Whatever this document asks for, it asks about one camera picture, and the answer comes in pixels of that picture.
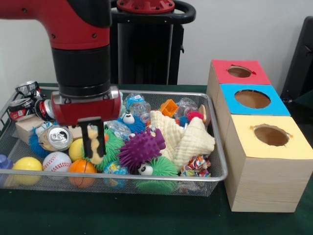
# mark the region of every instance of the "baseball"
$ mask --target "baseball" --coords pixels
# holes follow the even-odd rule
[[[43,162],[44,171],[66,172],[72,161],[69,156],[62,152],[50,153]]]

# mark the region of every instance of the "red box top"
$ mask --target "red box top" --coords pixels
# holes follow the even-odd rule
[[[212,60],[219,83],[271,85],[258,61]]]

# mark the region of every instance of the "purple spiky ball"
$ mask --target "purple spiky ball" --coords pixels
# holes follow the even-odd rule
[[[128,167],[131,174],[136,174],[141,164],[161,156],[160,150],[165,149],[165,140],[159,129],[155,130],[155,134],[153,137],[148,129],[146,133],[135,133],[134,137],[130,137],[117,155],[120,165]]]

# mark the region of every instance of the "metal basket rim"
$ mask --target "metal basket rim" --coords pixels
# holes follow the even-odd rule
[[[58,87],[41,87],[43,90],[57,91]],[[51,171],[34,171],[34,170],[13,170],[13,169],[0,169],[0,174],[17,174],[17,175],[42,175],[42,176],[56,176],[56,177],[86,177],[86,178],[112,178],[112,179],[132,179],[132,180],[161,180],[161,181],[193,181],[193,182],[220,182],[228,176],[228,169],[220,134],[218,131],[214,106],[210,97],[204,93],[192,92],[160,92],[160,91],[140,91],[140,90],[121,90],[125,93],[141,93],[141,94],[168,94],[168,95],[196,95],[201,96],[207,101],[210,111],[211,122],[213,127],[214,138],[216,147],[221,162],[222,175],[219,177],[181,177],[181,176],[144,176],[144,175],[118,175],[118,174],[104,174],[104,173],[74,173],[74,172],[51,172]],[[13,94],[6,105],[0,111],[0,118],[5,114],[8,104],[16,97]]]

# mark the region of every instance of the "yellow box top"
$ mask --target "yellow box top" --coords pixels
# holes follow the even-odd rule
[[[313,159],[313,149],[291,117],[254,115],[231,115],[231,117],[247,157]]]

